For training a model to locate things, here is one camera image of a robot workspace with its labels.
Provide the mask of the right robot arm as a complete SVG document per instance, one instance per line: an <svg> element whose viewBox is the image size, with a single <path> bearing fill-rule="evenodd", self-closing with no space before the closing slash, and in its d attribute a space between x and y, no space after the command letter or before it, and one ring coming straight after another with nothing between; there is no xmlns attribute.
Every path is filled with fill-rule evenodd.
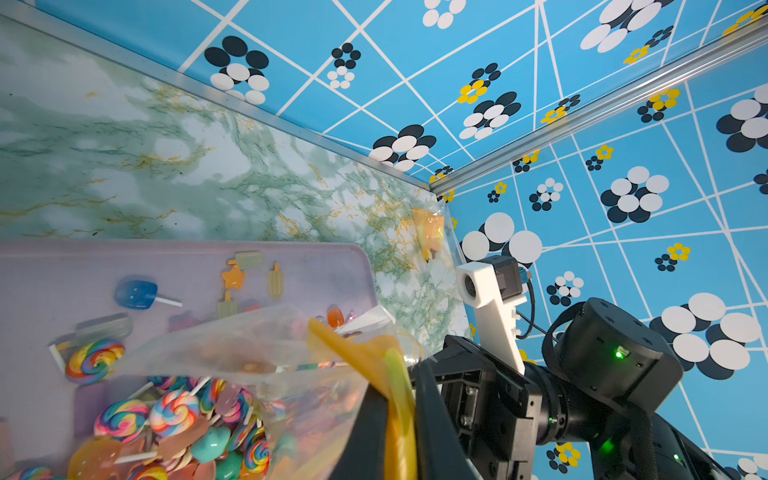
<svg viewBox="0 0 768 480"><path fill-rule="evenodd" d="M683 377L666 339L599 298L550 326L543 363L516 372L447 336L429 364L464 457L485 479L529 479L539 446L584 442L597 479L725 479L658 408Z"/></svg>

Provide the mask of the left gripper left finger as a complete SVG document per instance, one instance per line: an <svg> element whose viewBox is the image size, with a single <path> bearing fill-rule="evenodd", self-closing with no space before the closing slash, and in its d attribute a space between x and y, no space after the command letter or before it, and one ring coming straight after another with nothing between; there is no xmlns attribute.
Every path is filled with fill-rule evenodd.
<svg viewBox="0 0 768 480"><path fill-rule="evenodd" d="M369 385L330 480L385 478L388 411L388 400Z"/></svg>

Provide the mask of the yellow duck ziploc bag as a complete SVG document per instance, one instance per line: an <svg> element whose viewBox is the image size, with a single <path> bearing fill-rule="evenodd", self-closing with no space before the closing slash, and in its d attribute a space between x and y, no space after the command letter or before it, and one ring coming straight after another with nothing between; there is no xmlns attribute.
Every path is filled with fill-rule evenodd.
<svg viewBox="0 0 768 480"><path fill-rule="evenodd" d="M421 347L375 307L333 329L291 306L268 307L157 337L117 364L124 375L220 379L255 400L271 479L329 479L372 385L389 402L384 479L418 475L408 367Z"/></svg>

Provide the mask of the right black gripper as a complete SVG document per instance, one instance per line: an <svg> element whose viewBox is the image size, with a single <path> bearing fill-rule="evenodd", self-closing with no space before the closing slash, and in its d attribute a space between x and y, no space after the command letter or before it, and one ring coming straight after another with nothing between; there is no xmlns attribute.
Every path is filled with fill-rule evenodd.
<svg viewBox="0 0 768 480"><path fill-rule="evenodd" d="M536 445L546 430L546 369L528 362L519 373L473 341L448 335L433 356L465 457L484 479L531 479Z"/></svg>

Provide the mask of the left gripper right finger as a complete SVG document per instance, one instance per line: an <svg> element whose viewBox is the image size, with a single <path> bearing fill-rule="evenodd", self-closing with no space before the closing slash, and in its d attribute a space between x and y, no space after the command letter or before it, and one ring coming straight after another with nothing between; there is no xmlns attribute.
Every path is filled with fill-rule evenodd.
<svg viewBox="0 0 768 480"><path fill-rule="evenodd" d="M412 367L418 478L471 480L472 468L459 443L428 360Z"/></svg>

